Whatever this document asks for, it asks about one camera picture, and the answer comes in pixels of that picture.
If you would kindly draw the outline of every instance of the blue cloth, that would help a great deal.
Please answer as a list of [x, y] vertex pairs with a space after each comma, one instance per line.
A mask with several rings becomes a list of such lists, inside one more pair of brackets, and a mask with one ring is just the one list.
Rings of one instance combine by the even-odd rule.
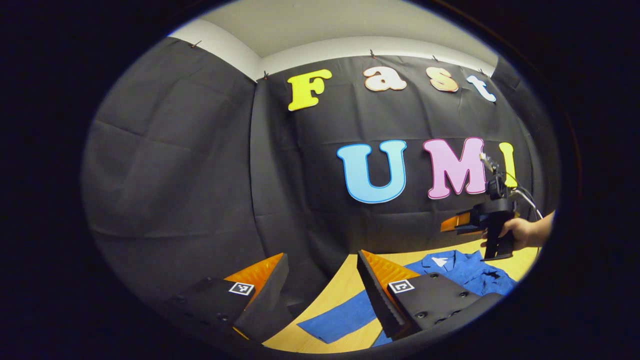
[[[457, 250], [428, 254], [405, 268], [420, 275], [437, 272], [477, 295], [488, 293], [507, 295], [517, 284], [507, 273], [481, 261], [480, 251], [463, 254]], [[369, 322], [376, 315], [366, 291], [347, 300], [345, 303], [298, 324], [303, 330], [325, 343], [334, 342], [350, 334]], [[390, 343], [391, 339], [381, 332], [372, 347]]]

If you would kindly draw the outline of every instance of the black backdrop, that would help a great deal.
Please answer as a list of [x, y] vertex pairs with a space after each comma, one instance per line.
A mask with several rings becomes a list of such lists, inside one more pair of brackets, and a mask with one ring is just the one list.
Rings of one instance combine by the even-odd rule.
[[[113, 276], [86, 228], [77, 174], [87, 126], [114, 80], [149, 44], [211, 4], [66, 5], [14, 4], [2, 23], [9, 27], [12, 66], [3, 132], [11, 185], [3, 194], [9, 212], [4, 249], [11, 254], [4, 262], [9, 307], [3, 315], [11, 331], [2, 351], [17, 359], [210, 359], [215, 351], [169, 327]], [[637, 329], [629, 318], [634, 302], [625, 294], [637, 244], [627, 241], [620, 224], [632, 224], [637, 196], [629, 191], [631, 177], [615, 175], [635, 167], [628, 160], [637, 133], [634, 82], [622, 76], [615, 91], [603, 91], [594, 70], [634, 73], [632, 61], [611, 54], [628, 49], [635, 12], [601, 2], [580, 8], [557, 2], [552, 12], [530, 1], [429, 6], [508, 55], [535, 79], [536, 93], [555, 104], [547, 126], [562, 140], [562, 202], [552, 239], [512, 296], [432, 347], [416, 337], [380, 350], [462, 357], [487, 348], [495, 338], [486, 335], [496, 334], [503, 341], [482, 355], [628, 357]], [[611, 174], [617, 183], [608, 181]]]
[[[376, 66], [395, 69], [408, 86], [367, 89], [362, 72]], [[446, 69], [460, 89], [437, 90], [427, 67]], [[289, 111], [287, 80], [320, 69], [333, 75], [319, 104]], [[466, 81], [470, 75], [487, 84], [496, 102]], [[84, 202], [100, 250], [152, 307], [205, 276], [225, 277], [286, 252], [282, 302], [297, 316], [349, 253], [477, 239], [442, 234], [440, 223], [487, 197], [452, 191], [429, 199], [431, 156], [422, 148], [426, 140], [444, 139], [460, 157], [469, 137], [482, 138], [483, 151], [502, 168], [498, 144], [511, 143], [518, 181], [544, 198], [534, 186], [533, 179], [545, 176], [532, 159], [538, 150], [531, 136], [478, 71], [406, 56], [357, 56], [302, 65], [255, 84], [217, 56], [166, 38], [120, 78], [97, 112], [85, 150]], [[383, 204], [349, 196], [337, 149], [366, 143], [377, 150], [396, 139], [407, 143], [402, 194]], [[369, 156], [369, 169], [372, 184], [388, 182], [387, 157], [379, 151]], [[532, 215], [524, 201], [519, 211]], [[290, 319], [277, 320], [273, 331]]]

